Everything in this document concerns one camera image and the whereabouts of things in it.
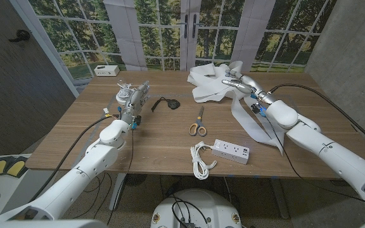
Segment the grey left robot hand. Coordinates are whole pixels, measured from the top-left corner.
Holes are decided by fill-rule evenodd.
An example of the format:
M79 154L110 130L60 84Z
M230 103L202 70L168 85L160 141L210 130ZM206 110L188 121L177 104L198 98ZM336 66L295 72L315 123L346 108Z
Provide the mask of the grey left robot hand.
M149 81L145 81L138 88L131 89L129 97L126 99L124 109L120 119L129 125L141 113L142 107L147 102L147 93L149 91Z

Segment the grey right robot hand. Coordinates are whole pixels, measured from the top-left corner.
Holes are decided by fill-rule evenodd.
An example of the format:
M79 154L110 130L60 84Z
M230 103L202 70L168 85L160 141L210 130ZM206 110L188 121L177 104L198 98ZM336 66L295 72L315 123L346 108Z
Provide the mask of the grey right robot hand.
M227 86L235 87L244 94L251 94L258 101L267 105L273 104L277 99L266 92L253 78L243 75L240 72L230 70L227 72L229 79L223 79L221 82Z

